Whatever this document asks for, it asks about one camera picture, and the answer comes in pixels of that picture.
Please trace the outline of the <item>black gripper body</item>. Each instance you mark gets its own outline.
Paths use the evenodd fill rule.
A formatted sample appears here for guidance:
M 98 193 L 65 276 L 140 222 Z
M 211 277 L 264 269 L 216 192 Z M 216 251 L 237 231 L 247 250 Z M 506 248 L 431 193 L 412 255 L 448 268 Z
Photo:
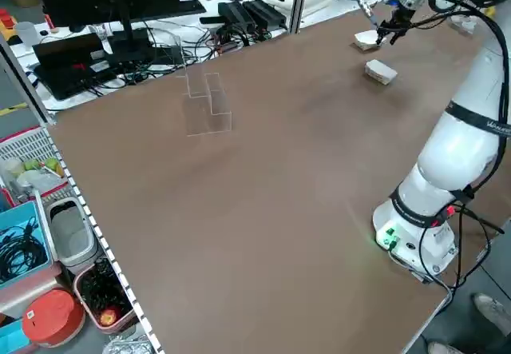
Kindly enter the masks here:
M 414 16 L 414 11 L 404 6 L 397 6 L 392 12 L 391 25 L 409 25 Z

